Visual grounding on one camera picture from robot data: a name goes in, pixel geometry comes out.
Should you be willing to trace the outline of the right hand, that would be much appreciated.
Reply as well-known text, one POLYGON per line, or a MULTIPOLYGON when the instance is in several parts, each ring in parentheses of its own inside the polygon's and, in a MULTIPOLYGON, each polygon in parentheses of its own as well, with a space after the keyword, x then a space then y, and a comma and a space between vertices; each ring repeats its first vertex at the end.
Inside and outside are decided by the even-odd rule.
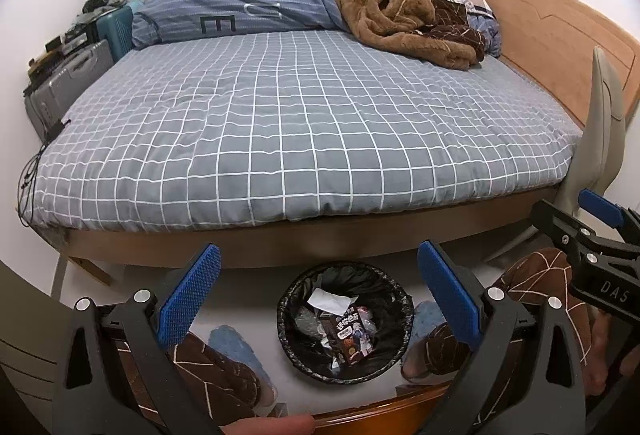
POLYGON ((611 325, 613 317, 597 311, 591 325, 591 347, 582 370, 586 396, 600 396, 606 388, 606 379, 614 367, 618 354, 611 347, 611 325))

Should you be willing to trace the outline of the left hand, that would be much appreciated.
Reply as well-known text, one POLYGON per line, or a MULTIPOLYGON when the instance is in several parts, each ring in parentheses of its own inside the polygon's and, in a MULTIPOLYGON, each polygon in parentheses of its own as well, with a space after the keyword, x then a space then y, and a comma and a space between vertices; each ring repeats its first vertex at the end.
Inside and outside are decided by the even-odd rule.
POLYGON ((316 423, 312 415, 284 418, 247 418, 221 429, 224 435, 311 435, 316 423))

